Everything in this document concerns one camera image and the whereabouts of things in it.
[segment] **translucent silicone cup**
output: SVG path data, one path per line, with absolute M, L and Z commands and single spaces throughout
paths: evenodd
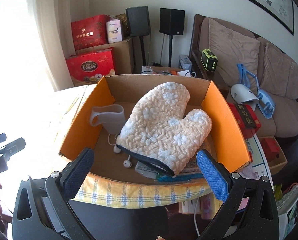
M 125 124 L 123 107 L 121 105 L 93 107 L 90 125 L 98 126 L 99 124 L 102 124 L 109 134 L 119 134 Z

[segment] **plaid tablecloth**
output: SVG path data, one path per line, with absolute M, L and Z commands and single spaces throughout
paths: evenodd
M 61 171 L 70 160 L 59 156 L 62 142 L 79 110 L 96 85 L 58 92 L 56 115 L 49 128 L 53 142 L 53 171 Z M 211 192 L 206 182 L 173 185 L 139 185 L 113 181 L 89 173 L 75 200 L 115 208 L 146 208 L 182 202 Z

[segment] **wall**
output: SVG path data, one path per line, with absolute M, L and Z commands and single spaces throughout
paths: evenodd
M 248 0 L 90 0 L 90 13 L 117 15 L 126 8 L 148 5 L 152 37 L 150 44 L 150 61 L 160 61 L 163 34 L 159 33 L 160 8 L 185 10 L 185 31 L 182 36 L 173 38 L 172 65 L 177 66 L 178 55 L 188 54 L 195 14 L 220 18 L 233 22 L 271 41 L 298 63 L 298 8 L 294 5 L 295 28 L 292 36 L 271 15 Z M 145 37 L 148 48 L 149 37 Z M 137 65 L 141 65 L 140 48 L 136 39 L 135 50 Z M 169 37 L 166 36 L 162 64 L 168 65 Z

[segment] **sofa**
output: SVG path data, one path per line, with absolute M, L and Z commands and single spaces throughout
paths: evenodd
M 210 48 L 218 58 L 214 73 L 201 63 L 201 51 Z M 266 119 L 256 107 L 262 127 L 258 137 L 289 138 L 298 135 L 298 65 L 277 46 L 251 31 L 224 20 L 195 16 L 190 58 L 202 76 L 218 86 L 227 102 L 234 103 L 230 88 L 239 83 L 237 63 L 254 73 L 260 87 L 276 104 L 273 117 Z M 254 79 L 251 90 L 257 93 Z

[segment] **oven mitt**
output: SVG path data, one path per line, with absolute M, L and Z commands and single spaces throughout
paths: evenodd
M 161 175 L 178 175 L 211 131 L 211 119 L 194 109 L 184 85 L 167 82 L 150 90 L 133 108 L 116 145 Z

